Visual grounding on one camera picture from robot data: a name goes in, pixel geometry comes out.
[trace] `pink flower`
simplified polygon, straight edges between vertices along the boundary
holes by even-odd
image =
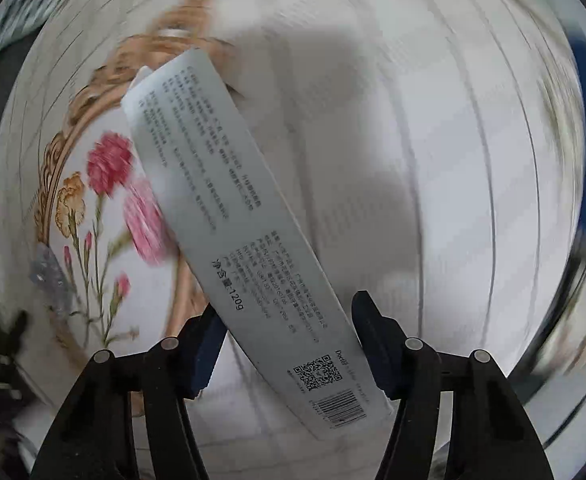
[[[68,248],[68,245],[64,246],[64,264],[67,267],[71,266],[71,250]]]
[[[128,191],[124,199],[124,221],[131,232],[137,253],[146,263],[157,265],[173,247],[164,217],[148,179],[136,180]]]
[[[115,132],[105,132],[88,155],[89,187],[97,194],[112,196],[116,184],[126,184],[132,160],[131,141]]]
[[[118,294],[120,298],[125,298],[131,289],[131,282],[128,280],[128,276],[125,272],[122,272],[118,279],[115,280],[115,286],[118,288]]]

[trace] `floral print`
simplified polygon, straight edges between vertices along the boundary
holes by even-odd
[[[80,172],[75,171],[69,178],[64,179],[61,189],[57,192],[55,224],[64,238],[76,232],[76,227],[84,220],[84,189]]]
[[[173,243],[147,178],[140,178],[128,188],[124,200],[124,222],[141,258],[157,265],[166,258]]]
[[[114,132],[106,132],[89,152],[86,173],[89,187],[98,195],[112,196],[117,184],[124,186],[131,172],[131,141]]]

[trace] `pink flower bud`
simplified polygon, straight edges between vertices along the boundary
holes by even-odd
[[[68,245],[64,246],[64,263],[67,267],[71,266],[71,250],[68,248]]]
[[[129,282],[128,276],[125,272],[122,272],[118,276],[118,279],[115,280],[115,284],[118,287],[118,294],[122,298],[125,298],[131,288],[131,283]]]

